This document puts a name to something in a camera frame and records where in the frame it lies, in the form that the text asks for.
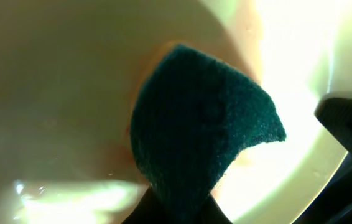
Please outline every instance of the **scouring pad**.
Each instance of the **scouring pad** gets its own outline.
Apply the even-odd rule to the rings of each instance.
[[[179,44],[142,85],[130,138],[137,167],[167,215],[192,223],[243,149],[284,141],[286,134],[259,85]]]

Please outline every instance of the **sponge edge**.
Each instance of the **sponge edge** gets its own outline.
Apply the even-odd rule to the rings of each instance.
[[[176,45],[143,84],[130,137],[165,211],[188,223],[239,152],[286,134],[270,96],[250,78]]]

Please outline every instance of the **dark green scrubber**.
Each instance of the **dark green scrubber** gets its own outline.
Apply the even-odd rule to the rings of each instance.
[[[131,122],[137,167],[175,223],[192,222],[243,149],[285,138],[260,86],[184,45],[145,82]]]

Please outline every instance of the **green sponge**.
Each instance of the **green sponge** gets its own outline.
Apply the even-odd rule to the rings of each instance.
[[[168,216],[174,223],[191,223],[243,149],[284,141],[286,134],[260,86],[177,45],[143,84],[130,137],[137,167]]]

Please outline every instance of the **white basin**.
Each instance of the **white basin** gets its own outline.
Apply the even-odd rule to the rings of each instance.
[[[147,182],[131,93],[155,51],[187,42],[261,82],[288,139],[241,153],[213,194],[234,223],[290,223],[346,151],[313,112],[352,97],[352,2],[0,1],[0,223],[120,223]]]

